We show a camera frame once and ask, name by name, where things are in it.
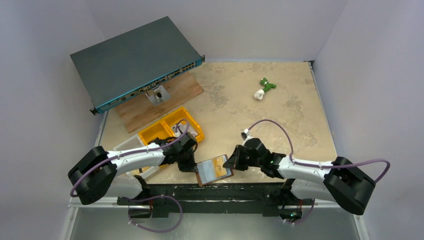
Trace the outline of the yellow bin with black cards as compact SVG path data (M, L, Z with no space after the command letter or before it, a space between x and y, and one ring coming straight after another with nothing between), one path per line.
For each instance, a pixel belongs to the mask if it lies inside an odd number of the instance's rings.
M148 145L156 138L166 139L169 137L174 137L175 135L173 134L172 129L164 120L159 120L146 127L145 129L141 130L138 133L138 136L145 145Z

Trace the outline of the yellow bin with silver cards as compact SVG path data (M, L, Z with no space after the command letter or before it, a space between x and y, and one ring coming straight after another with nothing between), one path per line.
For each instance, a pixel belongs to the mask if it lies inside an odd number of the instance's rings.
M198 143L205 139L202 128L183 106L168 113L161 120L170 129L173 137L179 137L187 130L188 133L195 137Z

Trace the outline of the plywood board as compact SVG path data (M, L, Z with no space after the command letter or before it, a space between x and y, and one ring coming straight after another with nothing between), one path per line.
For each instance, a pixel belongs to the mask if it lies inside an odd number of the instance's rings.
M114 108L126 131L135 130L180 107L204 92L194 76L186 72Z

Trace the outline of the grey network switch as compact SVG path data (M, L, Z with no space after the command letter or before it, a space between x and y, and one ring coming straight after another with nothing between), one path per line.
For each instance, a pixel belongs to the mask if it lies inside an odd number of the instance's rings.
M162 17L70 54L92 102L102 114L205 62L168 17Z

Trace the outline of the brown leather card holder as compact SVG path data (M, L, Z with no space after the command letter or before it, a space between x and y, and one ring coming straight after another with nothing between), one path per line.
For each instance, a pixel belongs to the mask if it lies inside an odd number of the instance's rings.
M224 167L227 160L228 156L223 154L197 163L198 172L195 175L198 185L203 187L232 177L233 170Z

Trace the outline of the black metal base rail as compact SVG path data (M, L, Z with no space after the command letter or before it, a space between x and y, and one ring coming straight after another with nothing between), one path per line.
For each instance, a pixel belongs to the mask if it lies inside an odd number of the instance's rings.
M300 200L283 182L151 184L135 200L117 199L134 218L167 218L180 212L190 214L261 214L298 220L312 205Z

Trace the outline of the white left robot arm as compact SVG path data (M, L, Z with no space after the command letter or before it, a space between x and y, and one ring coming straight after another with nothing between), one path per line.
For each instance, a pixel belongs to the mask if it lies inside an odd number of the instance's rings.
M144 167L177 164L183 173L198 172L195 151L198 142L189 132L179 137L155 138L150 144L122 151L93 147L67 176L72 184L70 196L90 205L103 197L147 200L150 196L145 179L131 172Z

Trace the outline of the white bin with gold cards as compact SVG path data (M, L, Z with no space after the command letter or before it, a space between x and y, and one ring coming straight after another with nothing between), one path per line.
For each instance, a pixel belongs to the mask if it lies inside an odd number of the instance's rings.
M112 148L113 151L127 151L130 149L136 149L144 147L145 144L141 140L141 138L135 134L128 138L127 140L121 142L120 144L116 145ZM130 172L127 172L126 174L128 176L139 176L142 177L144 180L148 180L149 178L152 178L155 174L157 174L160 171L159 166L150 166L150 167L142 167L136 170L132 170Z

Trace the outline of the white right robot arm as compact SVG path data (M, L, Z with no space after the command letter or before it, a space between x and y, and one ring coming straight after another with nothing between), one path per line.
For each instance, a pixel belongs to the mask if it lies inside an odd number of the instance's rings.
M324 162L290 159L271 152L258 138L250 138L235 147L223 167L238 171L257 167L270 178L284 180L282 199L330 201L351 214L363 215L376 182L358 167L347 167L349 164L340 156Z

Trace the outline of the green and white plastic fitting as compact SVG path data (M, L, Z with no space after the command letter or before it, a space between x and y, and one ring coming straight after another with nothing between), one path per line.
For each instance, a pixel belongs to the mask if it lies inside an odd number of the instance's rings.
M268 79L265 77L261 78L259 83L262 86L262 88L257 90L253 95L254 99L259 101L263 99L266 92L268 92L271 89L275 89L277 87L276 84L270 83Z

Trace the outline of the grey metal bracket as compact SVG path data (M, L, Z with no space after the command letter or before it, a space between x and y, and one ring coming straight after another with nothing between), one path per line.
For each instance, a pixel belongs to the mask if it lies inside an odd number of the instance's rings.
M171 95L162 85L156 86L153 89L148 90L145 95L153 106L158 106L171 98Z

